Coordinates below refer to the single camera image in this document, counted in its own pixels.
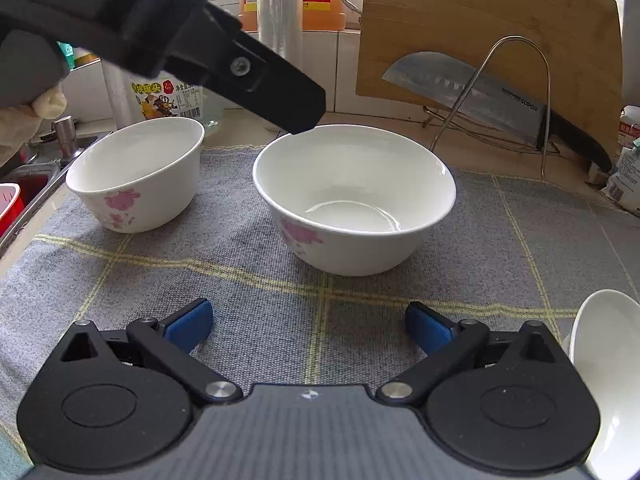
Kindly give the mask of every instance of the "knife handle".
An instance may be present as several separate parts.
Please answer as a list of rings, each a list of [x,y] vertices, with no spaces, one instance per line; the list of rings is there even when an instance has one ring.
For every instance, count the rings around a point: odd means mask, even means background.
[[[549,137],[558,136],[577,155],[595,162],[605,173],[612,168],[611,159],[605,149],[591,137],[588,133],[567,121],[562,115],[551,110],[551,122],[549,123]],[[545,141],[545,121],[540,124],[540,135],[538,136],[539,150]]]

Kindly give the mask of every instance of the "pink flower pattern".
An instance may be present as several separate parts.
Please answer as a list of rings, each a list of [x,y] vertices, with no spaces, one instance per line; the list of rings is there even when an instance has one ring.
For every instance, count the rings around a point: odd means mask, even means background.
[[[281,218],[280,220],[282,222],[282,227],[284,228],[284,230],[299,244],[311,245],[313,243],[324,243],[320,238],[318,238],[318,231],[303,227],[302,225],[294,224],[285,220],[284,218]]]
[[[124,191],[117,192],[115,195],[104,197],[104,201],[111,209],[126,211],[130,207],[133,207],[137,198],[140,198],[140,193],[137,193],[133,189],[125,189]]]
[[[111,223],[113,224],[114,229],[122,229],[123,225],[131,225],[131,223],[135,220],[135,217],[129,216],[129,213],[124,213],[124,218],[120,214],[109,213],[111,218]]]
[[[111,221],[113,221],[113,227],[122,229],[122,223],[124,222],[122,216],[114,215],[113,213],[109,213],[109,216],[111,217]]]

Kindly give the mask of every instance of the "kitchen sink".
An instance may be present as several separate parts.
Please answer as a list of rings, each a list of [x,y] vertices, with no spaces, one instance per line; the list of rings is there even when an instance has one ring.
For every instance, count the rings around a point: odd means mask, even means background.
[[[111,132],[101,132],[93,136],[78,137],[78,146],[86,149],[94,142],[106,137]],[[66,170],[70,162],[62,161],[62,150],[57,139],[46,140],[33,145],[36,156],[29,164],[9,168],[5,164],[0,168],[0,182],[9,182],[20,186],[24,210],[14,223],[0,237],[0,257],[15,240],[25,224],[40,207],[64,183]]]

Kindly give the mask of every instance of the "wooden cutting board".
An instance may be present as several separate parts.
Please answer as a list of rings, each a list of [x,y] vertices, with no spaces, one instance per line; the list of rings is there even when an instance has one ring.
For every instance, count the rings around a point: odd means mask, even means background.
[[[479,66],[496,41],[517,34],[547,56],[552,108],[613,156],[622,106],[622,41],[614,0],[364,0],[363,11],[357,94],[435,106],[382,81],[385,70],[422,50]],[[546,101],[544,63],[530,46],[503,45],[486,70]]]

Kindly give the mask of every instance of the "ceramic bowl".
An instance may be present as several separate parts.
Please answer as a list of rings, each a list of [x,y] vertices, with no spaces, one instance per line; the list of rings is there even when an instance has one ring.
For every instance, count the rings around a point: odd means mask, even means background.
[[[456,199],[449,170],[425,147],[350,124],[275,140],[255,161],[254,184],[294,254],[343,276],[407,259]]]
[[[189,205],[198,189],[198,121],[143,121],[96,142],[66,174],[66,184],[108,229],[140,233],[160,227]]]
[[[616,290],[591,294],[568,354],[600,409],[587,469],[600,480],[628,480],[640,470],[640,305]]]

